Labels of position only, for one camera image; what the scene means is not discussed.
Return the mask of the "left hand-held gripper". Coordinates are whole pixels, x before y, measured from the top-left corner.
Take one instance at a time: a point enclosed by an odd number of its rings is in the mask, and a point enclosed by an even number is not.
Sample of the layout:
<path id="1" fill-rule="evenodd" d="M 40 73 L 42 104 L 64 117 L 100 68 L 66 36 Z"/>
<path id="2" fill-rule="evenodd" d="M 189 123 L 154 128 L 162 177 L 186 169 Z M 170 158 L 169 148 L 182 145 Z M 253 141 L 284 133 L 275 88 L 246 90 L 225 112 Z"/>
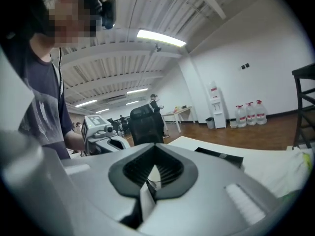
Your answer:
<path id="1" fill-rule="evenodd" d="M 81 130 L 87 155 L 106 154 L 130 148 L 113 125 L 100 115 L 85 116 Z"/>

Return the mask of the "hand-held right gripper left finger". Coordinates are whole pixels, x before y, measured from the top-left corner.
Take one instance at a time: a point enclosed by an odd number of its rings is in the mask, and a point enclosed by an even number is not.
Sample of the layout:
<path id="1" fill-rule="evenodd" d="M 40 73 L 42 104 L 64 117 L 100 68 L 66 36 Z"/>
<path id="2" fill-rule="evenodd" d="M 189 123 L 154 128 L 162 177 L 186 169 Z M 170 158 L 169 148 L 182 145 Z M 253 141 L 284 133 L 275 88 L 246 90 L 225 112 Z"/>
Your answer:
<path id="1" fill-rule="evenodd" d="M 154 144 L 114 153 L 61 161 L 66 208 L 75 236 L 154 236 L 146 229 L 143 212 L 153 205 L 143 182 L 138 186 L 124 175 L 124 165 Z"/>

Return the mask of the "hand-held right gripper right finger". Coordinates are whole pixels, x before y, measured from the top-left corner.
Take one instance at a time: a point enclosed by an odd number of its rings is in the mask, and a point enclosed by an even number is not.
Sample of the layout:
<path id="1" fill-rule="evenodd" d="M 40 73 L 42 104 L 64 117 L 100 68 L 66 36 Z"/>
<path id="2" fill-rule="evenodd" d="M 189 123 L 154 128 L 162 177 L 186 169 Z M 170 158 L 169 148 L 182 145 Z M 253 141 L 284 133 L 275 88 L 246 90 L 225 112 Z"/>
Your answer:
<path id="1" fill-rule="evenodd" d="M 158 201 L 139 232 L 150 236 L 258 236 L 280 201 L 231 163 L 180 147 L 162 145 L 192 161 L 198 177 L 176 199 Z"/>

